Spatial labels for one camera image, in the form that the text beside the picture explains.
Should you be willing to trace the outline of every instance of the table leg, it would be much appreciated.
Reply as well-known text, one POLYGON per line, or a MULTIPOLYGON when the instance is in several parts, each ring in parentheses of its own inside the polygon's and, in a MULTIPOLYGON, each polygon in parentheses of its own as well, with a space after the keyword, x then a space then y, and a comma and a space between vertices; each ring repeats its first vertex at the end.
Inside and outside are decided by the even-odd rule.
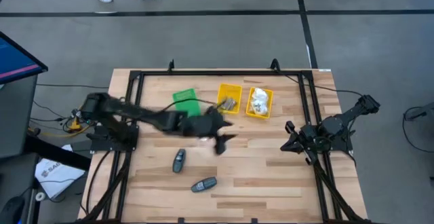
POLYGON ((37 137, 27 136, 24 150, 37 153, 42 158, 81 170, 89 170, 91 159, 51 145, 37 137))

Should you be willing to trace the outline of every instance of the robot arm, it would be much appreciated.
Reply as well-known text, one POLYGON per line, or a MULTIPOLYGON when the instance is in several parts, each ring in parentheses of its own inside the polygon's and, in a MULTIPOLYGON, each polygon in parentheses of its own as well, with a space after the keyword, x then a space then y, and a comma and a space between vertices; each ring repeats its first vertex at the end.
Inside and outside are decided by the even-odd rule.
POLYGON ((114 115, 151 124, 168 135, 213 137, 216 139, 217 154, 223 153, 226 149, 224 144, 236 136, 218 134, 219 129, 232 126, 232 123, 224 121, 216 107, 209 107, 203 115, 188 117, 186 111, 152 111, 123 102, 107 93, 93 93, 87 95, 81 108, 82 118, 100 122, 111 136, 123 142, 129 137, 129 126, 125 122, 117 121, 114 115))
POLYGON ((360 115, 377 113, 380 104, 370 95, 359 98, 353 108, 348 111, 325 118, 319 125, 302 126, 300 132, 295 131, 292 122, 286 122, 285 129, 290 139, 280 149, 295 153, 304 152, 308 164, 317 161, 317 153, 321 151, 341 150, 348 153, 349 144, 346 135, 349 133, 348 124, 360 115))

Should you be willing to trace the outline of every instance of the cable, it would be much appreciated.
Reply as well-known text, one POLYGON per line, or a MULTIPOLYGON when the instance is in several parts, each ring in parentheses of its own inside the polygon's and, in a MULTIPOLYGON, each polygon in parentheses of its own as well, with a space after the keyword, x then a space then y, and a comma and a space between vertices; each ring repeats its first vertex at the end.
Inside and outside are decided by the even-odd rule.
POLYGON ((88 215, 89 214, 89 212, 83 207, 83 204, 81 204, 81 202, 80 202, 80 208, 84 211, 84 213, 86 214, 86 215, 88 215))
POLYGON ((37 119, 37 118, 31 118, 31 119, 38 121, 38 122, 61 122, 61 121, 65 120, 66 118, 62 117, 62 118, 57 118, 57 119, 37 119))
POLYGON ((81 133, 85 132, 89 128, 90 128, 90 125, 86 126, 85 128, 81 129, 78 132, 74 132, 74 133, 69 134, 69 135, 59 135, 59 134, 53 134, 53 133, 49 133, 49 132, 41 132, 41 134, 44 135, 44 136, 52 136, 52 137, 60 137, 60 138, 70 138, 70 137, 74 137, 74 136, 77 136, 78 134, 81 134, 81 133))
MULTIPOLYGON (((41 184, 41 183, 64 183, 64 182, 67 182, 67 181, 75 181, 75 180, 79 180, 79 179, 82 179, 82 178, 85 178, 85 177, 87 177, 87 176, 80 176, 79 178, 77 178, 77 179, 66 179, 66 180, 63 180, 63 181, 41 181, 41 182, 39 182, 39 184, 41 184)), ((26 188, 26 190, 24 190, 21 194, 20 194, 20 197, 22 197, 29 189, 31 189, 33 186, 30 186, 30 187, 27 187, 26 188)))
POLYGON ((47 109, 48 111, 50 111, 50 112, 53 113, 54 115, 57 115, 58 117, 65 118, 65 116, 63 116, 63 115, 59 115, 58 113, 52 111, 49 107, 44 107, 44 106, 39 105, 35 100, 33 101, 33 103, 36 104, 36 106, 38 106, 38 107, 41 108, 41 109, 47 109))
POLYGON ((434 153, 434 151, 429 151, 429 150, 426 150, 426 149, 421 149, 421 148, 415 146, 415 145, 414 145, 414 144, 409 140, 409 138, 408 138, 408 135, 407 135, 407 132, 406 132, 406 127, 404 126, 404 122, 406 121, 407 113, 408 113, 410 110, 412 110, 412 109, 419 109, 419 108, 421 108, 421 107, 411 107, 411 108, 407 109, 406 112, 403 114, 403 116, 402 116, 402 131, 404 132, 404 136, 406 137, 407 142, 408 142, 408 143, 409 143, 413 148, 415 148, 415 149, 417 149, 417 150, 419 150, 419 151, 425 152, 425 153, 434 153))
POLYGON ((95 176, 96 173, 98 172, 98 170, 101 167, 102 162, 104 161, 104 159, 109 155, 110 151, 107 151, 101 158, 101 160, 98 162, 98 165, 95 168, 95 172, 94 175, 92 176, 92 179, 90 180, 90 184, 89 184, 89 189, 87 190, 87 198, 86 198, 86 211, 89 212, 89 198, 90 198, 90 191, 92 190, 92 185, 94 184, 94 180, 95 180, 95 176))
POLYGON ((98 89, 108 89, 109 87, 99 87, 99 86, 89 86, 89 85, 60 85, 60 84, 42 84, 38 83, 36 86, 51 86, 51 87, 81 87, 81 88, 98 88, 98 89))
MULTIPOLYGON (((298 83, 298 81, 296 81, 295 79, 292 79, 289 75, 285 75, 285 74, 283 74, 282 72, 280 72, 280 71, 278 71, 278 70, 276 70, 276 69, 273 69, 273 70, 274 70, 276 73, 280 74, 280 75, 286 76, 287 78, 291 79, 293 82, 298 83)), ((329 91, 333 91, 333 92, 348 92, 348 93, 356 94, 356 95, 359 95, 359 96, 363 96, 363 95, 361 95, 359 92, 355 92, 355 91, 351 91, 351 90, 335 90, 335 89, 325 88, 325 87, 322 87, 322 86, 316 86, 316 85, 314 85, 314 87, 316 87, 316 88, 321 88, 321 89, 325 89, 325 90, 329 90, 329 91)))
POLYGON ((355 122, 355 119, 353 119, 353 121, 351 122, 350 126, 348 127, 347 140, 346 140, 346 142, 347 142, 347 151, 348 151, 348 142, 349 142, 349 139, 350 139, 351 128, 353 128, 354 122, 355 122))
POLYGON ((65 129, 65 126, 66 126, 66 128, 70 129, 69 126, 68 126, 68 123, 69 123, 71 120, 73 120, 73 119, 74 119, 74 118, 71 117, 71 118, 67 119, 67 120, 65 121, 65 123, 63 123, 62 130, 63 130, 64 132, 66 132, 66 133, 70 133, 69 130, 65 129))
POLYGON ((65 199, 66 199, 66 196, 64 196, 61 200, 53 200, 53 199, 51 199, 51 198, 48 198, 49 201, 51 201, 51 202, 53 202, 53 203, 56 203, 56 204, 62 202, 62 201, 65 200, 65 199))
POLYGON ((59 129, 59 128, 54 128, 54 127, 51 127, 51 126, 46 126, 46 125, 43 125, 43 124, 40 124, 40 123, 34 122, 33 120, 30 120, 30 122, 32 122, 32 123, 34 123, 34 124, 37 124, 38 126, 42 126, 42 127, 44 127, 44 128, 49 128, 49 129, 53 129, 53 130, 63 131, 62 129, 59 129))
POLYGON ((211 105, 215 105, 216 104, 214 102, 210 102, 210 101, 206 101, 206 100, 201 100, 201 99, 198 99, 198 98, 187 98, 187 99, 182 99, 182 100, 175 101, 175 102, 171 103, 170 105, 166 106, 164 109, 162 109, 160 111, 157 111, 155 113, 161 113, 161 112, 167 111, 170 107, 174 106, 177 103, 191 101, 191 100, 199 101, 199 102, 204 102, 204 103, 211 104, 211 105))

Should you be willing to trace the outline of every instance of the wooden tabletop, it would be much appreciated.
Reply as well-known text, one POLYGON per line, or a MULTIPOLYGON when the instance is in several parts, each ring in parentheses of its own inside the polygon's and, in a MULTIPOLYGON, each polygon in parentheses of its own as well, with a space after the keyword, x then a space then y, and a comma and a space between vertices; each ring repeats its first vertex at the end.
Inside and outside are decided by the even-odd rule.
MULTIPOLYGON (((130 69, 113 71, 108 91, 111 96, 125 96, 129 73, 130 69)), ((335 88, 331 72, 313 70, 313 75, 315 85, 335 88)), ((122 222, 176 222, 178 217, 202 223, 249 223, 251 218, 260 223, 321 222, 313 168, 306 164, 303 154, 279 150, 289 137, 284 130, 285 122, 293 121, 296 129, 305 124, 297 83, 279 76, 148 76, 144 80, 141 106, 162 109, 173 102, 173 93, 189 88, 195 89, 198 98, 216 102, 220 83, 243 87, 239 114, 225 115, 234 126, 224 131, 238 136, 227 143, 228 149, 222 155, 216 156, 213 141, 166 136, 150 125, 139 123, 140 138, 132 155, 122 222), (245 114, 251 87, 274 91, 269 119, 245 114), (172 162, 179 148, 186 149, 186 162, 182 173, 175 174, 172 162), (192 184, 210 176, 217 178, 217 186, 202 193, 191 192, 192 184)), ((307 96, 314 122, 309 88, 307 96)), ((335 92, 317 88, 317 96, 322 118, 341 112, 335 92)), ((99 152, 93 156, 89 176, 103 155, 104 152, 99 152)), ((338 190, 358 215, 367 217, 353 161, 337 152, 331 158, 338 190)), ((96 175, 91 207, 106 191, 112 161, 110 153, 96 175)), ((113 195, 111 217, 115 216, 117 196, 118 191, 113 195)), ((333 217, 327 190, 326 198, 333 217)))

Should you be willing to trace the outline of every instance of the white objects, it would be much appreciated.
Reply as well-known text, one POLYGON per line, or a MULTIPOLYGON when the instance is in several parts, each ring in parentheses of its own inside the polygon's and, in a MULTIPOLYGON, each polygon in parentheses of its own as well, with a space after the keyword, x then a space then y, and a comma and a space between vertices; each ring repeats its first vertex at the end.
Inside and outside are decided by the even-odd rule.
MULTIPOLYGON (((62 148, 68 151, 73 150, 70 145, 65 145, 62 148)), ((62 193, 80 176, 83 176, 84 172, 84 170, 65 166, 59 162, 42 159, 36 165, 35 177, 41 183, 48 197, 52 199, 62 193)))
POLYGON ((266 115, 269 111, 267 108, 267 102, 269 100, 267 93, 260 88, 255 88, 252 98, 250 105, 253 112, 257 115, 266 115))

